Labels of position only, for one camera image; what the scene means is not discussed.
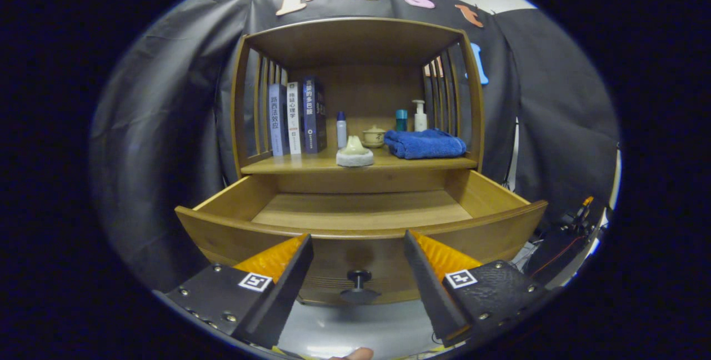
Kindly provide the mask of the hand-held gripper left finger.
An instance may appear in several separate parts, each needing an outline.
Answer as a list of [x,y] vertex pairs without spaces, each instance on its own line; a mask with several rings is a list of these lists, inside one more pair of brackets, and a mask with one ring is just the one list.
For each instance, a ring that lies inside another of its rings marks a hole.
[[163,295],[163,301],[233,339],[272,349],[313,259],[302,234],[236,264],[214,263]]

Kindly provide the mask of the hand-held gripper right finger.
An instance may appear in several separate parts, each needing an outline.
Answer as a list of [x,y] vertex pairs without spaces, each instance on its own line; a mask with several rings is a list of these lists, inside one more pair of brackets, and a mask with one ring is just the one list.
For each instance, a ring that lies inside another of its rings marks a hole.
[[404,254],[435,337],[445,347],[479,347],[513,329],[542,305],[549,290],[506,261],[483,263],[414,231]]

